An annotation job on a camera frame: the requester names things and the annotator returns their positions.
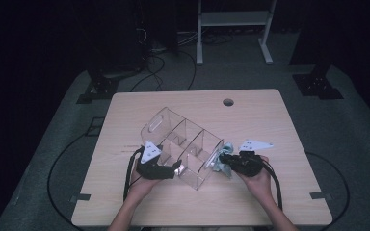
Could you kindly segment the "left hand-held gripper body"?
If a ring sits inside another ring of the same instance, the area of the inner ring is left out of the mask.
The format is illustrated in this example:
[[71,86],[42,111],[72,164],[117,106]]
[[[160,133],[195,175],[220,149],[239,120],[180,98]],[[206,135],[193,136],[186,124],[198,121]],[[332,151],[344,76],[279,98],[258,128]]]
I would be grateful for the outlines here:
[[169,167],[159,165],[161,155],[162,152],[159,152],[156,145],[147,141],[136,166],[137,172],[149,180],[173,179],[174,176],[170,176]]

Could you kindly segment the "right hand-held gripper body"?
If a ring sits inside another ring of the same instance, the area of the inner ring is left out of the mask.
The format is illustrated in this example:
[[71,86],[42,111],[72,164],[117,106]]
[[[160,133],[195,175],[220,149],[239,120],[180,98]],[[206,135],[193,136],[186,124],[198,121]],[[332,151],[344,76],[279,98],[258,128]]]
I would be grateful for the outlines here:
[[268,142],[245,140],[239,147],[239,154],[234,155],[234,160],[226,162],[234,162],[235,166],[231,169],[249,177],[255,176],[262,168],[265,168],[269,173],[273,173],[273,169],[268,162],[256,154],[257,150],[271,147],[273,145]]

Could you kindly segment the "clear acrylic divided organizer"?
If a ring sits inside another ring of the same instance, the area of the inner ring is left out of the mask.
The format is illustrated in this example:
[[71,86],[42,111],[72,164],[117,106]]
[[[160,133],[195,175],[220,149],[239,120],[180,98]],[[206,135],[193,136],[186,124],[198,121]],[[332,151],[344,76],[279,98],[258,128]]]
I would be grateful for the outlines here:
[[181,160],[175,176],[194,190],[209,177],[224,145],[222,139],[169,108],[163,108],[143,127],[141,137],[144,144],[164,145],[159,165],[171,167]]

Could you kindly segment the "person's left hand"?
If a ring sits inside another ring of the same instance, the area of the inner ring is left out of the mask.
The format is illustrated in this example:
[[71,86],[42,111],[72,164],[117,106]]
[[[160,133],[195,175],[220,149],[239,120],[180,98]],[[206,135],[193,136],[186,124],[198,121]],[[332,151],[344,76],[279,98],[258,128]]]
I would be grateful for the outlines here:
[[137,202],[142,201],[160,182],[159,179],[149,180],[142,177],[136,169],[131,173],[131,182],[129,184],[128,196],[130,200],[135,200]]

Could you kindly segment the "person's right hand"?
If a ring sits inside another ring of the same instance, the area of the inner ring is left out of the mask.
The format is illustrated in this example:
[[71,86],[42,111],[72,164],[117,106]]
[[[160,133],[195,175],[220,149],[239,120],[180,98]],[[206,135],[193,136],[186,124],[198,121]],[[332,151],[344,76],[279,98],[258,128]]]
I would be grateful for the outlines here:
[[243,180],[248,191],[259,203],[274,201],[271,190],[271,175],[265,168],[262,168],[253,177],[245,176],[242,173],[238,173],[238,176]]

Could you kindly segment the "black tape strip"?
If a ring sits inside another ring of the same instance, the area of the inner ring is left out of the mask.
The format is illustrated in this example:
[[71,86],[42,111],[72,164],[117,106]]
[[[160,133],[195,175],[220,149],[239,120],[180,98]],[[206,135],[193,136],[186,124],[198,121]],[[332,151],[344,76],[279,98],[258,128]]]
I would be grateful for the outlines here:
[[325,199],[325,200],[331,200],[332,197],[329,193],[323,193],[323,192],[311,192],[310,197],[312,199]]
[[83,201],[89,201],[91,199],[91,195],[90,194],[86,194],[86,193],[79,193],[77,195],[73,195],[69,202],[71,203],[77,203],[79,200],[83,200]]

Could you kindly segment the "black stand base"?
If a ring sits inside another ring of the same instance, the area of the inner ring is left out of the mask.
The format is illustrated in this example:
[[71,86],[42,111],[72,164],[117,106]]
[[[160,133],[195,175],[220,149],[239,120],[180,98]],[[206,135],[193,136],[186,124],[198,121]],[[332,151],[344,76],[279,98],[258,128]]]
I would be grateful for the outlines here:
[[132,71],[89,71],[90,81],[84,93],[80,94],[77,104],[90,104],[94,100],[108,100],[117,92],[122,80],[139,74],[139,70]]
[[343,96],[334,88],[326,75],[330,67],[317,64],[310,73],[294,74],[293,79],[303,96],[317,96],[322,100],[342,99]]

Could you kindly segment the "white metal stand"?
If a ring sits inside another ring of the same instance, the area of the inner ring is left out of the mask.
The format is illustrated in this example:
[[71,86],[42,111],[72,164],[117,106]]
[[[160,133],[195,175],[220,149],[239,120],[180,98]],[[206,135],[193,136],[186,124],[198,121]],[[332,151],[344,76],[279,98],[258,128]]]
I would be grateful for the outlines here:
[[266,64],[272,64],[273,58],[267,46],[277,0],[271,0],[270,7],[265,11],[256,12],[204,12],[202,0],[198,0],[198,26],[196,63],[203,64],[202,29],[205,27],[233,27],[233,26],[263,26],[264,32],[258,43]]

